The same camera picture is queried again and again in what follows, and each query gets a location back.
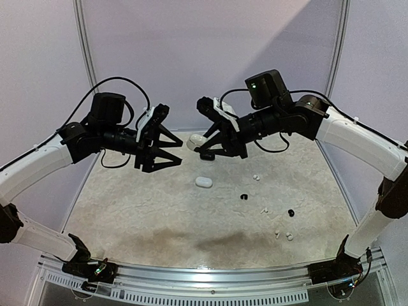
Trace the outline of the white stem earbud charging case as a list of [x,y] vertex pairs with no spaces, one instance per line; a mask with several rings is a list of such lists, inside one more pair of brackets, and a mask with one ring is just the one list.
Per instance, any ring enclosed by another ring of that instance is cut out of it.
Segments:
[[200,148],[202,145],[204,145],[206,141],[207,138],[203,135],[192,134],[186,142],[186,145],[189,150],[194,151],[195,149]]

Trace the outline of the white oval earbud charging case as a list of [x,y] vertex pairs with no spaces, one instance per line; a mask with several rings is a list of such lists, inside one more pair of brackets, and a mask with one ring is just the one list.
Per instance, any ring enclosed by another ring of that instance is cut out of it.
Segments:
[[208,177],[196,177],[194,182],[198,187],[202,188],[211,188],[213,186],[212,179]]

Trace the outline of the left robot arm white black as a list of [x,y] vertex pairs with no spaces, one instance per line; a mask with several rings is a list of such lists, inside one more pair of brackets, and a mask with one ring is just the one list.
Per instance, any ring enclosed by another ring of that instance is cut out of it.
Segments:
[[76,164],[101,150],[135,157],[135,168],[145,173],[179,166],[181,158],[167,152],[181,147],[181,139],[163,125],[170,109],[159,104],[143,115],[133,130],[122,124],[130,105],[123,95],[94,95],[91,110],[81,122],[64,125],[43,145],[33,147],[1,168],[1,243],[21,244],[61,260],[64,273],[85,279],[85,284],[112,284],[118,265],[108,259],[92,259],[90,251],[75,235],[58,233],[20,212],[12,203],[20,193],[49,174]]

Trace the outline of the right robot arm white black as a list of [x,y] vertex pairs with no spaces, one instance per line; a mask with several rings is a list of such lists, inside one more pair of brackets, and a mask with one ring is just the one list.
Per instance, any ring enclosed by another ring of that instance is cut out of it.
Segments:
[[355,275],[351,288],[366,276],[362,257],[370,256],[371,243],[394,220],[407,214],[407,147],[339,110],[325,95],[302,90],[293,101],[281,77],[273,69],[248,78],[245,90],[253,112],[235,115],[223,98],[201,98],[198,111],[212,121],[204,135],[192,135],[187,146],[202,159],[215,156],[247,157],[246,145],[275,133],[297,133],[310,140],[328,143],[379,171],[382,182],[374,206],[347,235],[333,260],[308,267],[313,284]]

